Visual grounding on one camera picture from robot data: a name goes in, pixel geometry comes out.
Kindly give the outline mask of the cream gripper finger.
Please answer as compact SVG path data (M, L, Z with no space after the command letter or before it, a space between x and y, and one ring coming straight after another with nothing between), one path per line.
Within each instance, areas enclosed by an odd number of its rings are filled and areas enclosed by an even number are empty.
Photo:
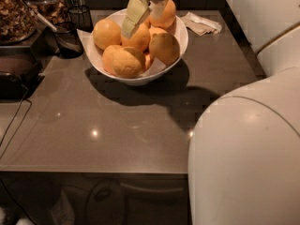
M151 1L150 6L149 6L151 9L150 15L156 20L159 19L162 15L167 3L168 3L168 0Z
M121 34L125 38L131 38L149 14L148 0L129 0L126 17L122 23Z

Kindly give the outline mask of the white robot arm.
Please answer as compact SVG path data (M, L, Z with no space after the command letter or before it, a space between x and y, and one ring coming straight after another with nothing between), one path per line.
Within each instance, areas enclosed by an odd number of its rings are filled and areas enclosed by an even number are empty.
M193 225L300 225L300 0L225 0L266 75L199 118Z

